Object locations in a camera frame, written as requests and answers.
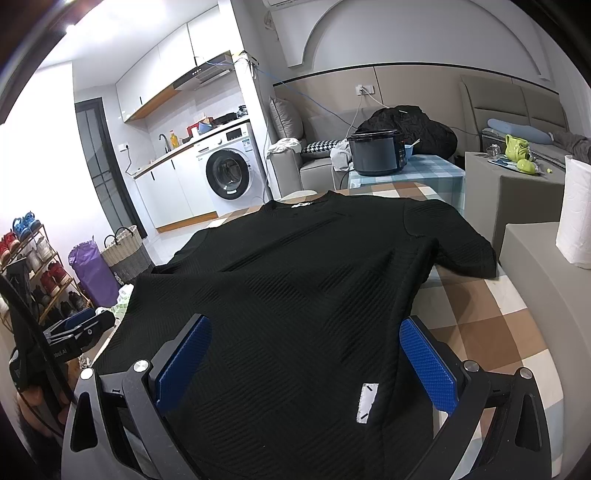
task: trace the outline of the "floor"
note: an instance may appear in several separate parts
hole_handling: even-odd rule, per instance
[[[171,232],[159,233],[153,238],[144,240],[144,245],[154,263],[164,265],[170,261],[176,252],[181,250],[195,232],[207,228],[210,223],[211,221],[208,221],[178,228]]]

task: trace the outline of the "kitchen cabinet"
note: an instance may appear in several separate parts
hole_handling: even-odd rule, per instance
[[[158,46],[144,55],[116,84],[123,121],[145,105],[168,84],[163,78]]]
[[[219,7],[213,7],[189,22],[189,35],[197,65],[230,50],[227,30]]]
[[[164,87],[195,68],[195,57],[187,24],[176,29],[158,44]]]
[[[168,160],[136,179],[139,193],[156,228],[193,216],[173,161]]]
[[[179,153],[173,161],[193,216],[215,212],[216,209],[208,192],[209,186],[197,161],[197,148],[189,148]]]

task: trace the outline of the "checkered tablecloth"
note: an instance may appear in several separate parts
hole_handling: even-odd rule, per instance
[[[365,177],[355,170],[349,174],[349,188],[399,181],[416,181],[431,187],[444,202],[464,212],[466,172],[436,155],[413,155],[399,173],[382,177]]]
[[[436,199],[439,195],[420,183],[393,183],[342,190],[343,195],[375,195],[415,200]],[[302,197],[286,203],[309,202],[319,196]],[[209,224],[210,228],[257,212],[256,206],[229,213]],[[550,351],[527,306],[498,267],[494,280],[456,275],[435,266],[414,299],[417,315],[435,338],[446,342],[461,361],[475,360],[487,371],[514,374],[527,367],[535,375],[550,431],[552,475],[560,473],[563,452],[564,395]],[[494,409],[485,410],[472,441],[453,476],[470,471],[491,424]],[[434,411],[435,426],[441,428],[446,414]]]

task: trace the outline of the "black t-shirt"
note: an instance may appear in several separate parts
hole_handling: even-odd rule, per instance
[[[209,478],[404,478],[432,414],[398,330],[436,261],[496,274],[490,244],[443,202],[270,202],[141,277],[95,368],[127,370],[205,314],[206,359],[167,419]],[[378,386],[361,423],[364,384]]]

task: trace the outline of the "red shoe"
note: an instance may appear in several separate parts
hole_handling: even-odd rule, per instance
[[[10,250],[4,243],[4,239],[0,240],[0,262],[4,265],[4,262],[10,258]]]
[[[58,262],[51,262],[47,267],[47,271],[56,281],[56,283],[60,284],[62,287],[70,281],[70,276],[64,270]]]
[[[4,242],[4,245],[6,245],[6,248],[10,250],[10,253],[14,253],[14,251],[21,245],[17,236],[13,232],[8,232],[4,235],[2,241]]]
[[[41,275],[41,285],[51,297],[55,297],[60,291],[60,287],[57,286],[49,272],[43,272],[43,275]]]

